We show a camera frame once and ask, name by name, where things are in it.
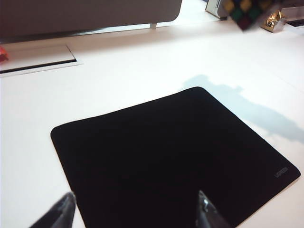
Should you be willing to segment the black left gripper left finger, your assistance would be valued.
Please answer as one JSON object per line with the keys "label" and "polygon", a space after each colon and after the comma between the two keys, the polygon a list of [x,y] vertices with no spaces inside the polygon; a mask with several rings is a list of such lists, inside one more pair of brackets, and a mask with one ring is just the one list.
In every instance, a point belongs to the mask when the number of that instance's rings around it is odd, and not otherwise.
{"label": "black left gripper left finger", "polygon": [[73,192],[63,195],[31,228],[71,228],[76,210]]}

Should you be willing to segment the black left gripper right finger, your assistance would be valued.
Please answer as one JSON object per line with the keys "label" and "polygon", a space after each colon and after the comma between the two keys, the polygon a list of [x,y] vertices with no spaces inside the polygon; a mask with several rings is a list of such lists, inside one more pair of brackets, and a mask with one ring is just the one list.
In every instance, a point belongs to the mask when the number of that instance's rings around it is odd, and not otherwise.
{"label": "black left gripper right finger", "polygon": [[231,228],[207,195],[199,190],[197,199],[197,228]]}

